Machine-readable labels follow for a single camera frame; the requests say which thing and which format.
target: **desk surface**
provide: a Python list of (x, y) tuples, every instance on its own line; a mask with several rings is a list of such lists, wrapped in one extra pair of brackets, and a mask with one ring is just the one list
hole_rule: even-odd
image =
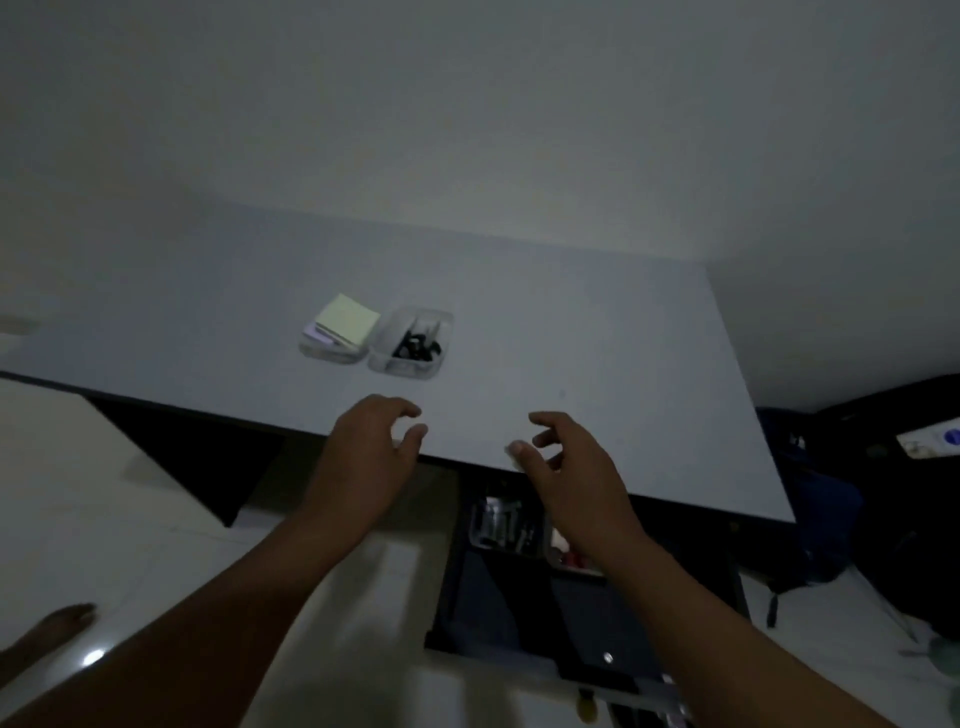
[[(633, 493), (793, 520), (702, 266), (233, 205), (185, 238), (0, 372), (317, 434), (397, 395), (423, 408), (424, 454), (505, 470), (505, 446), (537, 431), (527, 412), (561, 409)], [(303, 355), (300, 330), (339, 292), (450, 311), (439, 373)]]

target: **finger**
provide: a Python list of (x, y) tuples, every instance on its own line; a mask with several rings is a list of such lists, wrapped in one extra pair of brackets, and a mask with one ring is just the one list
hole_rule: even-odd
[(564, 452), (561, 450), (556, 455), (546, 461), (547, 467), (552, 471), (558, 471), (564, 466)]
[(561, 440), (570, 431), (570, 428), (576, 425), (573, 418), (565, 412), (531, 412), (530, 422), (534, 425), (543, 425), (556, 430)]
[(383, 408), (394, 420), (400, 417), (419, 417), (423, 413), (423, 410), (403, 397), (385, 399)]
[(543, 460), (539, 450), (522, 440), (514, 440), (510, 444), (509, 451), (537, 490), (550, 485), (553, 472)]
[(427, 429), (428, 427), (423, 423), (412, 426), (407, 430), (407, 433), (403, 436), (403, 441), (396, 449), (403, 462), (410, 467), (413, 467), (414, 463), (417, 462), (420, 445), (423, 443), (423, 438), (426, 437)]
[(550, 429), (546, 429), (539, 435), (535, 436), (533, 443), (538, 448), (545, 448), (548, 445), (559, 445), (560, 435), (557, 434), (557, 430), (551, 427)]

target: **clear plastic container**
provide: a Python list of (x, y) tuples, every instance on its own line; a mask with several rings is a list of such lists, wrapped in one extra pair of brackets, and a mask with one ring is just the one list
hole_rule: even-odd
[(298, 346), (300, 347), (300, 351), (307, 356), (312, 356), (315, 359), (334, 361), (337, 364), (355, 364), (366, 356), (369, 350), (367, 345), (354, 350), (337, 343), (326, 344), (319, 339), (308, 336), (303, 331), (300, 332)]
[[(431, 361), (417, 361), (394, 356), (407, 332), (423, 334), (427, 343), (440, 346)], [(394, 376), (429, 379), (436, 374), (446, 359), (453, 331), (453, 314), (431, 308), (403, 306), (386, 321), (377, 325), (370, 341), (370, 368), (375, 372)]]

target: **sticky note pad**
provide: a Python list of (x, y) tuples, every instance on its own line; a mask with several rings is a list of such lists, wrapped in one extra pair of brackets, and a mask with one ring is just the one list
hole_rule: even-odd
[(354, 347), (362, 347), (380, 314), (354, 299), (337, 294), (314, 319), (318, 328)]

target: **tiled floor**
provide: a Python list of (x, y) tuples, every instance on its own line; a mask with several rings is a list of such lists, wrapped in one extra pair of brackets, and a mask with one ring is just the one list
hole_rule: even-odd
[[(282, 507), (309, 463), (293, 443), (257, 503)], [(0, 380), (0, 644), (60, 606), (101, 618), (0, 691), (0, 718), (109, 649), (242, 556), (279, 518), (224, 529), (83, 400)], [(333, 572), (290, 631), (245, 726), (580, 725), (571, 697), (425, 655), (452, 524), (449, 473), (421, 469), (390, 517)], [(767, 593), (747, 583), (751, 609)], [(773, 636), (898, 725), (948, 728), (953, 684), (855, 574), (786, 595)], [(601, 711), (600, 725), (609, 725)]]

